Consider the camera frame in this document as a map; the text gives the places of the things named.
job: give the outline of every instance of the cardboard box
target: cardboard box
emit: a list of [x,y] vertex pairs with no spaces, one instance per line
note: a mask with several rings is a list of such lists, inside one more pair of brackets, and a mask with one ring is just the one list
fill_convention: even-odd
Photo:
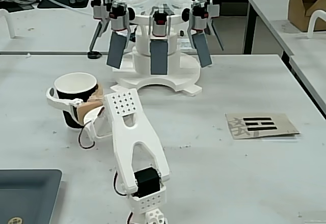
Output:
[[[300,31],[307,32],[311,15],[319,9],[326,11],[326,0],[290,0],[288,20]],[[326,31],[326,21],[317,19],[315,31]]]

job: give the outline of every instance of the dark tray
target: dark tray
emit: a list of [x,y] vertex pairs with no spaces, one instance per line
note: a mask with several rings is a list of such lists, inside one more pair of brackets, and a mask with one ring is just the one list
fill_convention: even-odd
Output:
[[[87,5],[88,5],[88,2],[89,0],[80,0],[81,2],[78,2],[74,5],[70,4],[69,0],[55,0],[61,4],[64,4],[64,5],[67,5],[67,6],[70,6],[71,8],[74,8],[74,9],[81,9],[81,8],[86,8]],[[42,0],[37,8],[39,9],[61,9],[63,7],[59,6],[59,5],[56,5],[52,2],[50,2],[49,0]]]
[[61,176],[60,170],[0,170],[0,223],[49,224]]

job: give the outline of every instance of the paper cup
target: paper cup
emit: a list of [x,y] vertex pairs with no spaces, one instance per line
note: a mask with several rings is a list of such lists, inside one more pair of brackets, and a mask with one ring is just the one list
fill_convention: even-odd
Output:
[[[55,80],[55,88],[60,99],[82,99],[87,102],[89,97],[97,89],[96,78],[87,73],[70,73],[60,76]],[[77,110],[74,109],[75,117],[77,118]],[[76,123],[71,115],[64,111],[66,124],[72,129],[81,129],[82,126]]]

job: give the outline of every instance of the metal table leg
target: metal table leg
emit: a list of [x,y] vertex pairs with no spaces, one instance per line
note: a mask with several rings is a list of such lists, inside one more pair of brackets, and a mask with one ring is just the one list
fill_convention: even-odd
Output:
[[247,26],[244,33],[243,54],[251,54],[253,49],[255,26],[256,26],[257,13],[251,4],[248,4],[247,11]]

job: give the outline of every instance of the perforated plate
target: perforated plate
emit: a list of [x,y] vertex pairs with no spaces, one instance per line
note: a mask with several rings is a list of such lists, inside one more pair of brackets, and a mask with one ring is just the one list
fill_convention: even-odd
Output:
[[120,116],[133,114],[137,107],[131,92],[115,93],[111,95],[116,113]]

